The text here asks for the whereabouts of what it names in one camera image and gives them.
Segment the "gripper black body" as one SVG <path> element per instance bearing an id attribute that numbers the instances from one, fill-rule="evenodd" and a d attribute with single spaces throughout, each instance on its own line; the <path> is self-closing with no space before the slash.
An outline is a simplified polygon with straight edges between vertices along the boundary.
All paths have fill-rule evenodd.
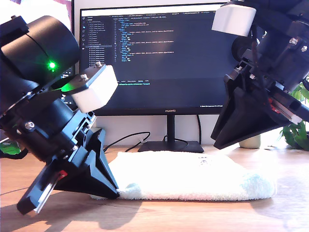
<path id="1" fill-rule="evenodd" d="M 275 30 L 257 40 L 256 28 L 248 37 L 238 36 L 232 44 L 233 57 L 238 61 L 226 81 L 234 81 L 253 97 L 259 106 L 274 120 L 282 115 L 289 124 L 308 120 L 309 111 L 290 93 L 304 81 L 309 72 L 306 34 L 298 28 L 293 36 Z"/>
<path id="2" fill-rule="evenodd" d="M 0 127 L 12 140 L 45 163 L 44 168 L 17 203 L 25 215 L 39 213 L 56 184 L 67 173 L 61 165 L 77 152 L 86 154 L 95 115 L 71 110 L 63 101 L 24 100 L 0 118 Z"/>

